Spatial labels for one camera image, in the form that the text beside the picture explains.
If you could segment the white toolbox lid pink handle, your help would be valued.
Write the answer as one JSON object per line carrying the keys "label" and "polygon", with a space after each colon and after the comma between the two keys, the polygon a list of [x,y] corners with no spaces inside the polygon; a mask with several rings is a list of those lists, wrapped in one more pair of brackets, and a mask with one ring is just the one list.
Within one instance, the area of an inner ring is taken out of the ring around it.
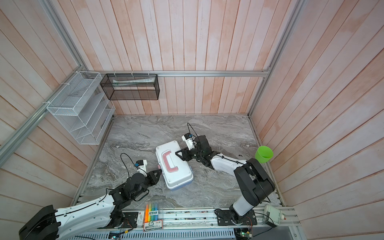
{"label": "white toolbox lid pink handle", "polygon": [[192,168],[176,156],[175,152],[179,150],[181,148],[177,141],[156,147],[158,163],[169,190],[194,179]]}

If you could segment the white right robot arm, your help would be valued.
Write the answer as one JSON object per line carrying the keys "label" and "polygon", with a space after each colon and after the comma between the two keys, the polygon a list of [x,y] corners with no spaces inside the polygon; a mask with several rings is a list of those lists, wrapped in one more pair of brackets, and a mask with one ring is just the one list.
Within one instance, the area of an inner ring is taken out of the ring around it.
{"label": "white right robot arm", "polygon": [[186,147],[177,151],[176,156],[188,162],[196,160],[212,170],[222,171],[234,176],[240,187],[241,196],[228,210],[215,210],[220,226],[241,225],[250,220],[253,208],[267,199],[276,186],[261,163],[256,159],[237,160],[213,151],[206,136],[187,133],[182,136]]}

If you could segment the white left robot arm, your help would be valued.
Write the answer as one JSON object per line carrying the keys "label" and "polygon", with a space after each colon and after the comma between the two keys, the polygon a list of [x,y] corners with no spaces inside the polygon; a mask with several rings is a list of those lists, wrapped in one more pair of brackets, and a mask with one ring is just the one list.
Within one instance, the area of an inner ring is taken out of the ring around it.
{"label": "white left robot arm", "polygon": [[123,209],[131,202],[140,201],[156,185],[162,170],[146,175],[136,173],[127,181],[92,201],[54,209],[52,205],[40,209],[20,230],[21,240],[67,240],[98,228],[115,228],[124,222]]}

